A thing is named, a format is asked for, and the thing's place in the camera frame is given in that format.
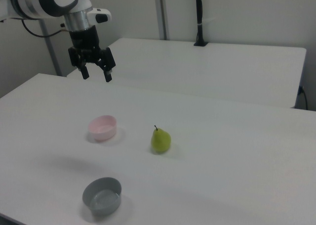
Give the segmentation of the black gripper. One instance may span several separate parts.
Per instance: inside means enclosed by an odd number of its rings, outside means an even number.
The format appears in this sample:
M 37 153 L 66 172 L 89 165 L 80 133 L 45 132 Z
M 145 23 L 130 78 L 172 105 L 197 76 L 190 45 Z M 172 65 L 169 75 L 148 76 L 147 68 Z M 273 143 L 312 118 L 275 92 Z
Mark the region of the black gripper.
M 112 69 L 116 66 L 111 49 L 100 48 L 96 27 L 70 32 L 73 46 L 68 49 L 71 64 L 81 72 L 84 80 L 89 78 L 86 63 L 95 63 L 104 73 L 105 81 L 112 80 Z

